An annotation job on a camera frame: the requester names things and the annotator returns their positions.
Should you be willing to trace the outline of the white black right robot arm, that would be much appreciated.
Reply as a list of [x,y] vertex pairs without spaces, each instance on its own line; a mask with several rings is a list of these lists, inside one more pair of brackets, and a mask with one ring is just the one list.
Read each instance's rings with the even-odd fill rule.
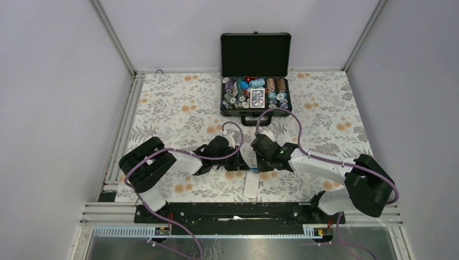
[[332,215],[347,210],[358,210],[378,218],[395,192],[392,178],[367,154],[360,154],[357,159],[340,159],[303,152],[297,144],[280,146],[265,134],[258,134],[251,146],[262,172],[309,173],[343,186],[336,191],[321,191],[310,200],[310,215],[317,223],[324,223]]

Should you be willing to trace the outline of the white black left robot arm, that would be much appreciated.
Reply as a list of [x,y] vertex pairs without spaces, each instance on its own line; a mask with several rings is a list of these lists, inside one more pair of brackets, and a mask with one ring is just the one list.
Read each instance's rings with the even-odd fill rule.
[[213,167],[222,166],[227,171],[250,169],[239,146],[220,135],[191,152],[167,148],[160,138],[154,136],[124,155],[118,166],[125,174],[127,186],[140,196],[148,207],[147,216],[156,223],[163,222],[168,215],[166,200],[158,184],[167,172],[200,176]]

